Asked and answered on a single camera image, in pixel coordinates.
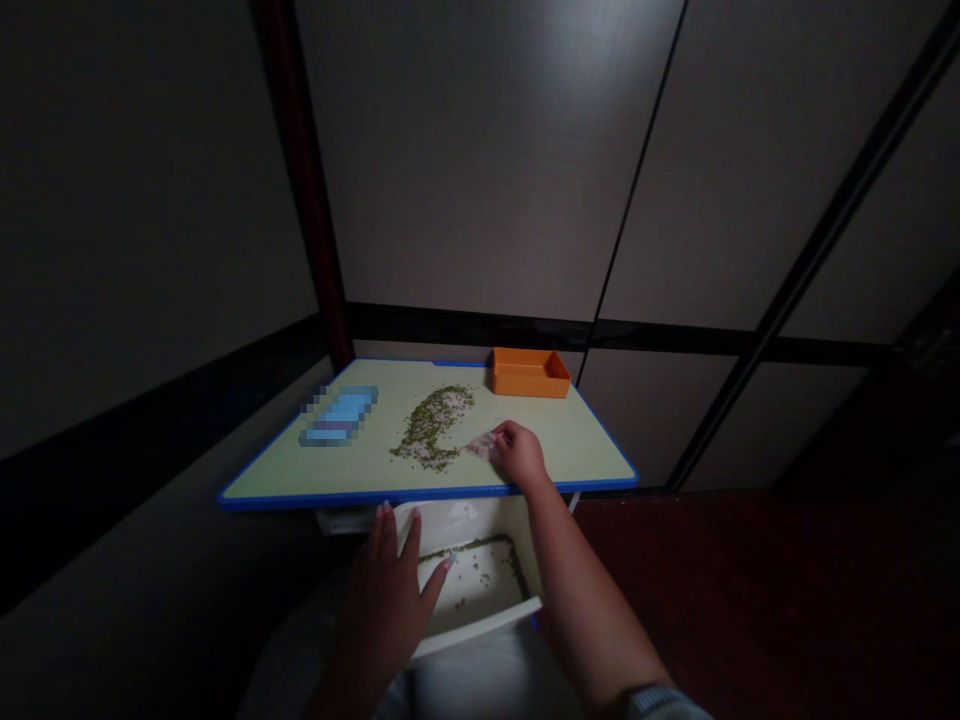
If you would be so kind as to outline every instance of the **white plastic basket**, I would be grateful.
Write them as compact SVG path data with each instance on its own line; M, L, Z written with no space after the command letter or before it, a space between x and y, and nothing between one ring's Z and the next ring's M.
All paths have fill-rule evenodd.
M410 511L420 509L423 529L417 575L423 588L448 550L500 535L512 539L516 556L511 563L510 543L497 540L459 550L447 573L427 633L411 662L506 629L539 610L543 588L530 536L527 503L521 496L438 500L405 503L394 509L400 547L410 529ZM523 599L514 565L519 565L529 597Z

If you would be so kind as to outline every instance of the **desk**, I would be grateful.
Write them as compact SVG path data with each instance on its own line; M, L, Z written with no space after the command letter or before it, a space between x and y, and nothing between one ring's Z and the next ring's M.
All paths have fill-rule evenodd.
M320 402L306 406L217 501L227 510L266 511L516 494L518 489L504 482L489 462L467 452L439 473L389 452L400 444L413 409L434 389L447 385L471 388L474 406L441 446L462 447L512 419L537 433L547 471L561 492L636 486L636 470L575 387L563 400L494 395L489 372L477 365L354 360L328 393L341 387L377 388L376 404L357 437L344 447L301 446L301 432L328 402L320 396Z

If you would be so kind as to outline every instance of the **orange box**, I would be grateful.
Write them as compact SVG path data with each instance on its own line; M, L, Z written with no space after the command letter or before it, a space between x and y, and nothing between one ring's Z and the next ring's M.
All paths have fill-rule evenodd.
M556 350L493 349L493 392L497 395L565 398L570 373Z

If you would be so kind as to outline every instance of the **hand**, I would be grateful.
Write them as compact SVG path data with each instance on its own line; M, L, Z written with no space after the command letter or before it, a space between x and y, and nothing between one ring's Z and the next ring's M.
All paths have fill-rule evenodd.
M417 583L419 511L397 557L397 521L389 505L377 508L373 530L347 581L328 670L304 716L369 718L393 678L406 666L427 629L452 561L446 558Z
M497 426L493 435L500 452L500 465L524 493L540 483L550 482L543 463L543 449L534 433L507 420Z

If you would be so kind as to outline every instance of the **wooden floor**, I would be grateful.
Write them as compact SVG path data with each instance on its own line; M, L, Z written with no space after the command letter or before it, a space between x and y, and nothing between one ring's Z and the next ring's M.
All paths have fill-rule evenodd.
M574 517L717 720L960 717L957 503L723 493Z

